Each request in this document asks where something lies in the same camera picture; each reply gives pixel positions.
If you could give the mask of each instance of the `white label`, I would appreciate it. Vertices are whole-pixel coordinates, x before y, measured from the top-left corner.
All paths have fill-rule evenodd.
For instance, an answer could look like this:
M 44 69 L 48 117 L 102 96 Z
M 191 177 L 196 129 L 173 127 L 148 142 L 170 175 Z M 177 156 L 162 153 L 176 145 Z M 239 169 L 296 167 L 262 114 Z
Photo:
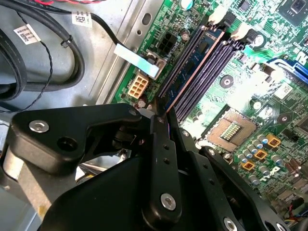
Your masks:
M 283 100 L 292 90 L 293 88 L 289 84 L 283 83 L 274 93 L 274 95 Z
M 267 181 L 271 176 L 274 176 L 274 174 L 276 172 L 278 172 L 280 170 L 279 167 L 275 166 L 271 171 L 270 171 L 270 174 L 268 176 L 264 176 L 263 178 L 260 179 L 260 181 Z
M 40 41 L 39 36 L 35 33 L 34 29 L 29 24 L 15 29 L 14 32 L 25 43 L 25 45 Z
M 307 63 L 307 59 L 308 59 L 308 56 L 302 51 L 300 51 L 295 60 L 298 61 L 303 66 L 305 66 Z
M 91 13 L 88 12 L 72 12 L 73 24 L 92 28 Z

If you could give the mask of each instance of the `gray metal panel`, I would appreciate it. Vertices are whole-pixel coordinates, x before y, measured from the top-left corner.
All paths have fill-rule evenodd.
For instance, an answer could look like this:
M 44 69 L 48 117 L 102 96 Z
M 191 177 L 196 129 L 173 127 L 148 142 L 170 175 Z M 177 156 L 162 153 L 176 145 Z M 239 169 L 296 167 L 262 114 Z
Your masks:
M 129 7 L 138 0 L 107 0 L 100 4 L 73 5 L 58 3 L 54 4 L 62 9 L 88 11 L 98 14 L 111 29 L 117 34 Z M 43 46 L 39 43 L 24 45 L 13 32 L 14 29 L 23 26 L 22 20 L 16 12 L 0 6 L 0 28 L 9 36 L 20 51 L 28 69 L 29 80 L 47 80 L 49 75 L 49 60 Z M 32 109 L 45 109 L 56 107 L 79 106 L 83 104 L 95 104 L 96 99 L 90 96 L 95 82 L 100 82 L 104 76 L 99 76 L 103 63 L 112 45 L 112 41 L 105 31 L 95 22 L 93 28 L 86 28 L 72 24 L 70 15 L 55 15 L 54 17 L 66 30 L 71 33 L 83 53 L 86 63 L 84 79 L 75 87 L 57 92 L 46 92 L 42 99 Z M 40 23 L 25 17 L 51 50 L 54 63 L 53 79 L 61 80 L 70 75 L 73 68 L 73 57 L 69 49 L 60 46 L 62 42 L 55 34 Z M 13 82 L 14 78 L 10 69 L 4 69 L 3 58 L 0 57 L 0 82 Z M 9 103 L 18 108 L 29 105 L 38 95 L 38 92 L 23 92 L 17 99 Z

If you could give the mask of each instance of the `silver screw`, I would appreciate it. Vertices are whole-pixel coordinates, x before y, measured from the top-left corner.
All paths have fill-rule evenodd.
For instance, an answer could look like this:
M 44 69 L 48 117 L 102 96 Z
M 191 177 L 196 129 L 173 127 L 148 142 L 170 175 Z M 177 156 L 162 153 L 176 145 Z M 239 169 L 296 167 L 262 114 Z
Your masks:
M 223 223 L 225 223 L 228 231 L 237 231 L 235 223 L 230 218 L 224 218 Z
M 44 133 L 49 130 L 49 125 L 43 120 L 34 120 L 29 124 L 31 131 Z
M 164 120 L 161 117 L 158 117 L 157 120 L 162 124 L 164 123 Z
M 189 137 L 189 133 L 187 131 L 183 130 L 182 133 L 184 134 L 184 136 Z
M 286 231 L 284 226 L 282 226 L 281 224 L 277 223 L 277 227 L 280 231 Z
M 208 152 L 211 154 L 211 155 L 215 155 L 215 152 L 213 149 L 209 149 Z
M 130 109 L 128 112 L 131 113 L 133 116 L 136 116 L 136 115 L 137 115 L 137 113 L 136 113 L 135 110 Z
M 224 155 L 223 155 L 223 158 L 225 158 L 225 159 L 230 159 L 231 158 L 231 153 L 225 153 Z
M 174 198 L 168 193 L 162 194 L 161 197 L 160 197 L 160 201 L 161 201 L 163 207 L 170 210 L 170 211 L 175 210 L 175 208 L 177 206 Z

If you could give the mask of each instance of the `sticker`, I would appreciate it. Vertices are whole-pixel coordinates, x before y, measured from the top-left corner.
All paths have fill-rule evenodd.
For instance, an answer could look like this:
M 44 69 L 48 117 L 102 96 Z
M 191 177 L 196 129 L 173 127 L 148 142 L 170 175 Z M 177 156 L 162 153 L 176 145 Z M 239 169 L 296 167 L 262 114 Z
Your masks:
M 41 41 L 37 33 L 35 33 L 34 29 L 29 24 L 15 29 L 14 32 L 20 37 L 25 45 Z
M 283 83 L 274 93 L 274 95 L 283 100 L 292 90 L 293 88 L 289 84 Z
M 91 13 L 88 12 L 72 12 L 73 24 L 92 28 Z

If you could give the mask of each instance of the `ram slot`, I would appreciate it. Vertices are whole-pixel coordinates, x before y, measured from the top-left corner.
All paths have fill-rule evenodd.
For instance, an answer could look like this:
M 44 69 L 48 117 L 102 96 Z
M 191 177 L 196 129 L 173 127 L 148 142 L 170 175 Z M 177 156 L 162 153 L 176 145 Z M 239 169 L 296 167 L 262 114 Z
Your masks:
M 210 60 L 205 64 L 197 78 L 193 80 L 187 91 L 176 106 L 176 112 L 179 121 L 183 121 L 192 109 L 198 104 L 216 78 L 228 62 L 236 54 L 232 45 L 222 46 L 223 41 L 213 53 Z
M 167 79 L 163 83 L 163 85 L 162 85 L 163 87 L 158 94 L 158 96 L 160 98 L 163 97 L 166 94 L 166 92 L 168 91 L 168 89 L 172 85 L 172 82 L 179 75 L 179 72 L 181 71 L 181 69 L 183 68 L 185 63 L 187 62 L 188 58 L 190 57 L 190 55 L 194 51 L 195 47 L 199 44 L 203 35 L 205 34 L 206 29 L 207 29 L 207 27 L 205 25 L 200 26 L 199 29 L 197 30 L 197 32 L 195 33 L 195 35 L 190 39 L 189 44 L 187 45 L 187 47 L 183 51 L 181 57 L 177 61 L 177 64 L 174 66 L 174 68 L 172 69 L 170 74 L 167 76 Z

